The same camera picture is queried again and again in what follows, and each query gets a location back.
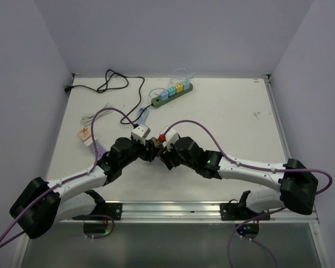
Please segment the pink deer cube socket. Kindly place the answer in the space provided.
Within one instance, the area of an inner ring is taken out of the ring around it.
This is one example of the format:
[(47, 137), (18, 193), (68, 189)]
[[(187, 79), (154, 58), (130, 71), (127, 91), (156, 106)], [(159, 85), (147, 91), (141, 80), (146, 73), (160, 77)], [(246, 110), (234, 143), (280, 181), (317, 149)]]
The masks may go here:
[(87, 147), (93, 143), (92, 133), (89, 127), (83, 127), (78, 133), (77, 136)]

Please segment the dark green cube plug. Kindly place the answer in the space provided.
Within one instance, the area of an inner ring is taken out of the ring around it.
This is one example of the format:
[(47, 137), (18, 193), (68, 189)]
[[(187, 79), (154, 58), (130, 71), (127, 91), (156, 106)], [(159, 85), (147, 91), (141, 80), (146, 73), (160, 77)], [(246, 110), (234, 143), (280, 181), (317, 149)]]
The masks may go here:
[(163, 143), (159, 140), (159, 139), (156, 139), (154, 137), (151, 138), (151, 141), (153, 142), (153, 145), (155, 148), (163, 148)]

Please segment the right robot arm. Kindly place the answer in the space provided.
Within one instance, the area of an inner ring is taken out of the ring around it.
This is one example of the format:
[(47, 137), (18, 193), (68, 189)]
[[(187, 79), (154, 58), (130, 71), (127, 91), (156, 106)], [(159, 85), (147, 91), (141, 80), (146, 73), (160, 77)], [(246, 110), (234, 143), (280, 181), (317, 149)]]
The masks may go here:
[(220, 151), (203, 150), (190, 137), (169, 139), (160, 135), (158, 140), (164, 144), (160, 158), (168, 169), (184, 165), (207, 179), (234, 179), (264, 186), (265, 190), (249, 190), (241, 196), (237, 211), (244, 219), (276, 208), (302, 215), (313, 211), (318, 179), (298, 160), (290, 159), (286, 164), (242, 163)]

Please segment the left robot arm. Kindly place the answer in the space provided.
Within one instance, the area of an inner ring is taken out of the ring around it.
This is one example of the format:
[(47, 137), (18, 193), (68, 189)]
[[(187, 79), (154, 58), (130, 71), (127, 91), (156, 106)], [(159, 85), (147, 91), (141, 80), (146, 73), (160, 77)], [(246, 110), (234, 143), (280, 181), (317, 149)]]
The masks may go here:
[(58, 221), (62, 215), (59, 209), (65, 202), (114, 182), (122, 170), (138, 158), (152, 162), (162, 149), (163, 145), (155, 138), (144, 143), (133, 138), (118, 138), (108, 152), (81, 173), (52, 181), (41, 177), (32, 179), (9, 213), (29, 238), (39, 238)]

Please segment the purple power strip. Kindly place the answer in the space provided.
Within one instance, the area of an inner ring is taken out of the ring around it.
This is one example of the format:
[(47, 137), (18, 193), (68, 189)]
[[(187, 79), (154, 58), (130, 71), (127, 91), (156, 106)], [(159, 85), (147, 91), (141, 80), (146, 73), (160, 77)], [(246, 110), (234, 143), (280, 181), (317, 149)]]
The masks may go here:
[(95, 146), (92, 144), (92, 150), (98, 160), (107, 152), (107, 150), (99, 142), (96, 142)]

